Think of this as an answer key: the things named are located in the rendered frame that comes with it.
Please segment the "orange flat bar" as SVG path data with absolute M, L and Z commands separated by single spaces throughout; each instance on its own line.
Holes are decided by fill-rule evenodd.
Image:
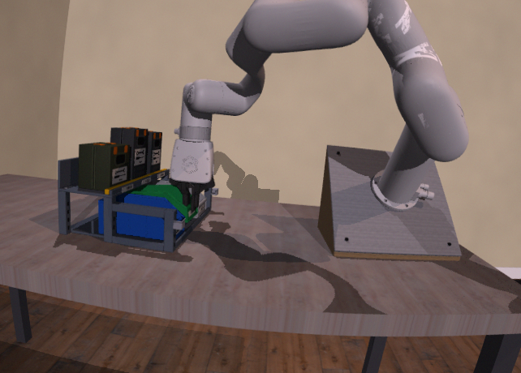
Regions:
M 142 178 L 148 177 L 148 176 L 150 176 L 150 175 L 153 175 L 153 174 L 159 173 L 159 172 L 161 172 L 161 171 L 163 171 L 163 170 L 166 170 L 166 169 L 161 169 L 161 170 L 158 170 L 158 171 L 156 171 L 156 172 L 153 172 L 153 173 L 147 174 L 147 175 L 145 175 L 145 176 L 142 176 L 142 177 L 139 177 L 139 178 L 132 179 L 131 181 L 124 182 L 124 183 L 118 184 L 118 185 L 116 185 L 116 186 L 112 186 L 112 187 L 110 187 L 110 188 L 107 188 L 107 189 L 105 189 L 105 194 L 106 194 L 106 195 L 109 195 L 109 194 L 110 194 L 110 190 L 112 190 L 112 189 L 114 189 L 114 188 L 116 188 L 116 187 L 120 187 L 120 186 L 125 185 L 125 184 L 128 184 L 128 183 L 130 183 L 130 182 L 134 182 L 134 181 L 136 181 L 136 180 L 139 180 L 139 179 L 142 179 Z

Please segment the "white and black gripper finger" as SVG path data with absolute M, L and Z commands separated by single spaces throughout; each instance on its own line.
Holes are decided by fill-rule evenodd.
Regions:
M 202 185 L 202 183 L 195 183 L 195 189 L 194 189 L 194 192 L 193 192 L 193 195 L 192 195 L 191 211 L 194 212 L 196 210 L 196 208 L 199 207 L 200 193 L 204 189 L 208 189 L 208 188 L 212 188 L 212 187 L 215 187 L 215 182 L 214 182 L 214 179 L 213 179 L 213 175 L 212 175 L 211 181 L 208 182 L 208 183 L 205 183 L 203 185 Z
M 188 205 L 191 202 L 191 193 L 189 192 L 189 182 L 179 182 L 170 178 L 169 183 L 176 185 L 183 194 L 183 204 Z

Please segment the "grey metal shelf rack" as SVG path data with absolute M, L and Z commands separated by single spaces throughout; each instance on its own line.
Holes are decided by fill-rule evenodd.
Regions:
M 106 195 L 104 191 L 78 188 L 78 172 L 78 157 L 58 161 L 58 224 L 60 234 L 84 234 L 104 238 L 104 242 L 172 253 L 211 211 L 212 195 L 218 195 L 219 189 L 213 187 L 205 189 L 204 196 L 207 198 L 206 210 L 198 218 L 192 218 L 188 223 L 185 223 L 186 218 L 182 221 L 176 221 L 177 209 L 116 202 L 117 195 L 143 186 L 146 183 L 159 178 L 169 181 L 169 169 L 116 187 L 110 190 L 109 195 Z M 98 232 L 98 213 L 71 225 L 70 192 L 104 197 L 104 234 L 99 234 Z M 164 218 L 164 241 L 116 234 L 116 212 Z M 176 239 L 176 230 L 182 230 L 183 228 L 186 231 Z

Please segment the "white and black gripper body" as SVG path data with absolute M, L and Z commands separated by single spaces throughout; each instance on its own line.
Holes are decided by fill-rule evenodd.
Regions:
M 213 142 L 210 142 L 210 139 L 175 140 L 170 164 L 171 179 L 179 182 L 208 183 L 213 174 L 214 153 Z

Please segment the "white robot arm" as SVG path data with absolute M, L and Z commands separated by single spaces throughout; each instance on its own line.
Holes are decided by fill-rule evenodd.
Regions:
M 271 54 L 348 46 L 368 28 L 390 66 L 406 123 L 385 170 L 372 180 L 373 194 L 396 211 L 413 208 L 421 197 L 433 199 L 433 192 L 423 191 L 429 187 L 424 178 L 435 161 L 459 158 L 469 133 L 459 97 L 406 0 L 255 0 L 245 14 L 226 52 L 247 74 L 238 84 L 186 84 L 180 127 L 174 129 L 179 138 L 210 139 L 213 114 L 248 111 L 262 93 L 263 64 Z

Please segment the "green bin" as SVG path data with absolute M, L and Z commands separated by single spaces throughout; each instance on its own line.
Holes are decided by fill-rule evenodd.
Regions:
M 165 197 L 185 216 L 185 223 L 188 223 L 198 213 L 198 208 L 194 212 L 191 211 L 191 202 L 187 207 L 182 204 L 183 194 L 175 185 L 143 185 L 125 193 Z

